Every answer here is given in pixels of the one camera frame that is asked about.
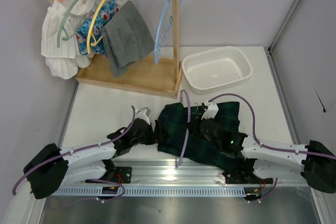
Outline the grey pleated skirt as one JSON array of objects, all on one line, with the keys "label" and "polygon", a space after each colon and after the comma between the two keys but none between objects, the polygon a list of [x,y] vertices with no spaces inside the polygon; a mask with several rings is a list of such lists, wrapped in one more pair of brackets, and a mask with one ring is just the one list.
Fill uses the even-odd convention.
[{"label": "grey pleated skirt", "polygon": [[113,77],[119,78],[128,67],[154,50],[154,40],[133,1],[127,1],[103,27],[103,44]]}]

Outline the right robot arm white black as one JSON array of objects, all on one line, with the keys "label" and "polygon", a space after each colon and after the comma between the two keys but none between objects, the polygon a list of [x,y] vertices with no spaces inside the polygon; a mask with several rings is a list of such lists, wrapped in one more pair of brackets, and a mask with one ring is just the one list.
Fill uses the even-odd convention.
[{"label": "right robot arm white black", "polygon": [[243,157],[243,174],[306,183],[323,193],[335,193],[335,155],[318,141],[308,145],[257,142],[251,135],[224,129],[215,119],[196,119],[187,128],[222,154]]}]

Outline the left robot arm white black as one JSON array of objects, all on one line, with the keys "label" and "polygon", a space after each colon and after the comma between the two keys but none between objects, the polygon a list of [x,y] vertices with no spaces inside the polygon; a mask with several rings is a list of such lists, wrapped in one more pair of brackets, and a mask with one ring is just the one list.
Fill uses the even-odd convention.
[{"label": "left robot arm white black", "polygon": [[133,146],[163,143],[169,134],[159,121],[151,126],[135,119],[100,143],[73,148],[46,145],[23,169],[36,199],[46,198],[62,185],[83,180],[110,180],[116,170],[112,159],[127,154]]}]

